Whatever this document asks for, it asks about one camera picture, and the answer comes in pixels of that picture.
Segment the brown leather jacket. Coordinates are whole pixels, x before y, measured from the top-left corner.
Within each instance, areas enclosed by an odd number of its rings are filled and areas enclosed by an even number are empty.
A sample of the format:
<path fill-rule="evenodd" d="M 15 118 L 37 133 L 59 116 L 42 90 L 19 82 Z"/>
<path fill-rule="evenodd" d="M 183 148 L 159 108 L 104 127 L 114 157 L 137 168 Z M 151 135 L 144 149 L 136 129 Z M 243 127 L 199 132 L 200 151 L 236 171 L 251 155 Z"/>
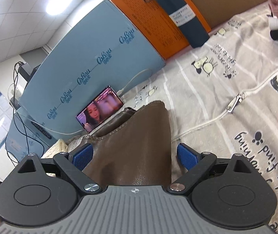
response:
<path fill-rule="evenodd" d="M 92 135 L 72 141 L 71 152 L 91 144 L 93 158 L 83 173 L 108 185 L 161 185 L 171 183 L 171 129 L 162 101 L 139 110 L 127 107 Z"/>

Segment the white zipper pull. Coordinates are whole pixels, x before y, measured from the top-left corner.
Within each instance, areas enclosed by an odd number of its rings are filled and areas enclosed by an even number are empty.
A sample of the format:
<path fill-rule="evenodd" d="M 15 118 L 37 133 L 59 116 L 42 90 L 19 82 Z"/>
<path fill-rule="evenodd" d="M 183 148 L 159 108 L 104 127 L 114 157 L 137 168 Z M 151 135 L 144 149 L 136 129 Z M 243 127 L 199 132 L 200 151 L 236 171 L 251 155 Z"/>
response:
<path fill-rule="evenodd" d="M 246 98 L 244 92 L 237 94 L 227 105 L 226 110 L 228 113 L 233 113 L 237 105 L 239 105 Z"/>

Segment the smartphone with lit screen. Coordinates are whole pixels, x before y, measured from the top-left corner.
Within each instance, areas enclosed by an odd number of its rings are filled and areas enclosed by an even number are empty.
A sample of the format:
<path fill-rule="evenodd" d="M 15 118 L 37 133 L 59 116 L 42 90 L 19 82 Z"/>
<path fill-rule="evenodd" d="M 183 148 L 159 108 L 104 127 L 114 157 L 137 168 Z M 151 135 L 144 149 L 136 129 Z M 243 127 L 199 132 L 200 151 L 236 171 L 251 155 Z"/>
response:
<path fill-rule="evenodd" d="M 118 112 L 124 103 L 111 86 L 107 86 L 80 113 L 76 120 L 87 133 L 91 133 L 104 121 Z"/>

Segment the grey cartoon print bedsheet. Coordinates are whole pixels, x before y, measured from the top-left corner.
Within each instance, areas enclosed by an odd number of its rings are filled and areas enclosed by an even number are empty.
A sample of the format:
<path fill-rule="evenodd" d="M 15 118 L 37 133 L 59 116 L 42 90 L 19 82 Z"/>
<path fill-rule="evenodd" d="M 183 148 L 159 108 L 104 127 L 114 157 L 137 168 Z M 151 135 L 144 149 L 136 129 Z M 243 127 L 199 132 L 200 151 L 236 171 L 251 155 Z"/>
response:
<path fill-rule="evenodd" d="M 278 41 L 267 3 L 233 16 L 203 47 L 169 62 L 123 96 L 139 109 L 154 100 L 169 111 L 172 148 L 187 143 L 216 155 L 243 154 L 278 199 Z M 230 101 L 246 98 L 233 113 Z M 278 233 L 278 206 L 271 219 Z"/>

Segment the light blue cardboard box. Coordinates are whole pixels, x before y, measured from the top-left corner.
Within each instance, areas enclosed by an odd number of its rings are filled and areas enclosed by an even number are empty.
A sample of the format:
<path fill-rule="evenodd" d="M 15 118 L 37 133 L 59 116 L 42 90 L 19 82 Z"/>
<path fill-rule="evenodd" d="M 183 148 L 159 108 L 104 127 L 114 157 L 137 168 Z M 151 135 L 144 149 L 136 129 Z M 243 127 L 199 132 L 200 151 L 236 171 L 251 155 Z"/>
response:
<path fill-rule="evenodd" d="M 57 140 L 82 131 L 76 115 L 107 86 L 130 90 L 165 62 L 110 0 L 81 19 L 26 85 L 6 137 L 14 161 L 42 156 Z"/>

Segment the dark blue vacuum bottle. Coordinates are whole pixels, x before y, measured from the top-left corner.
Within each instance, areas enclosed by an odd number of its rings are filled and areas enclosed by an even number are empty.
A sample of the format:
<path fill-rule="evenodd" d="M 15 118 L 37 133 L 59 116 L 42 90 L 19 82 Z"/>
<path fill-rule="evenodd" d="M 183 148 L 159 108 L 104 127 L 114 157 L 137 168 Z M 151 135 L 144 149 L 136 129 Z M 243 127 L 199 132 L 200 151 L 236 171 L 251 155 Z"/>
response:
<path fill-rule="evenodd" d="M 192 48 L 204 45 L 209 34 L 185 0 L 155 0 L 180 29 Z"/>

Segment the orange cardboard box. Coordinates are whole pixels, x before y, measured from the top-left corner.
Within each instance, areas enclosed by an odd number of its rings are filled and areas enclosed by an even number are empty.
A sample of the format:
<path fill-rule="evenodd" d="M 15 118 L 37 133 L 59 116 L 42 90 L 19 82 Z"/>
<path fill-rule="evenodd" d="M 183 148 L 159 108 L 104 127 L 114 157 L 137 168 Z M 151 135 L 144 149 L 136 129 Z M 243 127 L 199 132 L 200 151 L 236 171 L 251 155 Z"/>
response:
<path fill-rule="evenodd" d="M 141 31 L 162 58 L 168 59 L 191 46 L 180 29 L 155 0 L 111 0 Z M 204 29 L 210 26 L 191 0 L 185 0 Z"/>

